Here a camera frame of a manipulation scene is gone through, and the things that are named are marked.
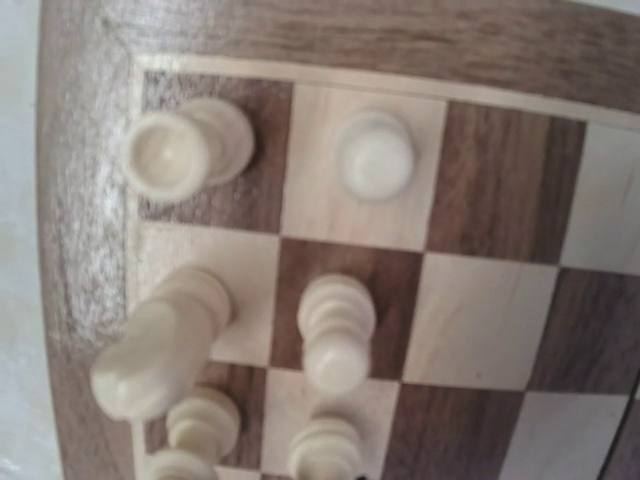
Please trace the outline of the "white chess pawn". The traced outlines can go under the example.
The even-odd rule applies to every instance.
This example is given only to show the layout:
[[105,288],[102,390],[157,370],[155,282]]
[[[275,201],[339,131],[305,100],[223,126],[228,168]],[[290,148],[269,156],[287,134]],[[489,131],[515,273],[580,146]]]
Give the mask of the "white chess pawn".
[[167,413],[168,445],[216,465],[235,448],[241,416],[234,401],[215,388],[195,387]]
[[356,479],[362,440],[355,426],[337,416],[313,418],[292,439],[287,468],[292,479]]
[[303,370],[322,394],[343,396],[368,378],[376,310],[359,280],[326,274],[311,281],[300,299],[297,327]]

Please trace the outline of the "white chess corner rook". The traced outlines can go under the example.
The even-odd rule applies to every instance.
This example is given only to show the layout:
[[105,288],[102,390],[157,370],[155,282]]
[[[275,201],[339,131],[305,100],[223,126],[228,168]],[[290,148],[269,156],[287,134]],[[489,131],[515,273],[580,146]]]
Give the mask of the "white chess corner rook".
[[175,203],[238,177],[255,149],[246,113],[228,100],[199,97],[134,119],[125,137],[122,170],[138,194]]

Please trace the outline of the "white chess knight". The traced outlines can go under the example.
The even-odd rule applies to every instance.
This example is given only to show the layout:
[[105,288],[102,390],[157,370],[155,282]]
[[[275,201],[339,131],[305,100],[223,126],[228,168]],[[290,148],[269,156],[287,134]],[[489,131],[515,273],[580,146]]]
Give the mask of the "white chess knight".
[[98,406],[116,421],[163,415],[193,387],[232,313],[230,291],[212,271],[195,265],[172,271],[91,367]]

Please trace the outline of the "white chess queen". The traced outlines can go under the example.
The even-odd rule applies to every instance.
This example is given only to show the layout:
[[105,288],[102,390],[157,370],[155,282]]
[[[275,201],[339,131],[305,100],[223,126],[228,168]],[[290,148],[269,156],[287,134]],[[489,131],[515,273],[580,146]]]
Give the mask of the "white chess queen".
[[144,479],[217,480],[218,475],[210,463],[193,452],[164,449],[149,457]]

